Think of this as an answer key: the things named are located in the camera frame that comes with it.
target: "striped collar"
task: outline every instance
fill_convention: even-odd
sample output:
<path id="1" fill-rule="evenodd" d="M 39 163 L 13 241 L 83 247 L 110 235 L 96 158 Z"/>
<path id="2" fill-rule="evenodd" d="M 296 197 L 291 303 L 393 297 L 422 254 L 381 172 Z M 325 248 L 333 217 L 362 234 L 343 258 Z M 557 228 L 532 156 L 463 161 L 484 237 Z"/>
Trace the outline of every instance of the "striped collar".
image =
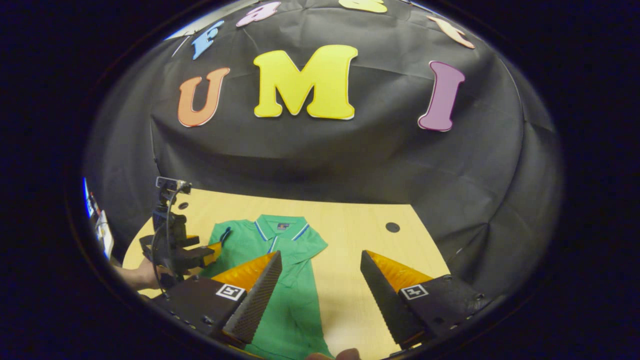
<path id="1" fill-rule="evenodd" d="M 255 224 L 260 237 L 262 237 L 264 241 L 271 240 L 276 236 L 278 236 L 279 240 L 288 239 L 296 241 L 309 228 L 307 220 L 303 217 L 278 217 L 274 215 L 261 215 L 253 223 Z M 276 229 L 278 224 L 289 224 L 289 226 L 284 232 L 276 233 L 274 229 Z"/>

